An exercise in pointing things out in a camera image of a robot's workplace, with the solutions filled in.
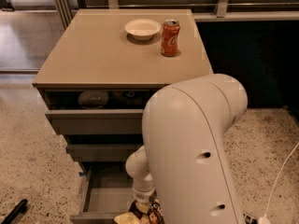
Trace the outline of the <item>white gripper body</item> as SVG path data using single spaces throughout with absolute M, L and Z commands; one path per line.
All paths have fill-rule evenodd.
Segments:
M 155 189 L 149 191 L 140 191 L 133 189 L 133 197 L 140 203 L 149 203 L 150 198 L 153 196 Z

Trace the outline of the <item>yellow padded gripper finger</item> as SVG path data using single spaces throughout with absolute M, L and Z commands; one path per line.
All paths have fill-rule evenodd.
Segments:
M 137 208 L 140 212 L 142 212 L 142 213 L 144 213 L 144 214 L 147 214 L 148 211 L 150 210 L 151 203 L 141 203 L 141 202 L 136 202 L 136 203 L 135 203 L 135 206 L 136 206 L 136 208 Z

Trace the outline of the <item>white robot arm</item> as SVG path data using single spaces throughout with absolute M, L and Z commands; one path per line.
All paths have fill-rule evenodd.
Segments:
M 247 109 L 242 84 L 213 74 L 157 91 L 142 117 L 144 146 L 126 162 L 136 198 L 155 191 L 165 224 L 245 224 L 223 138 Z

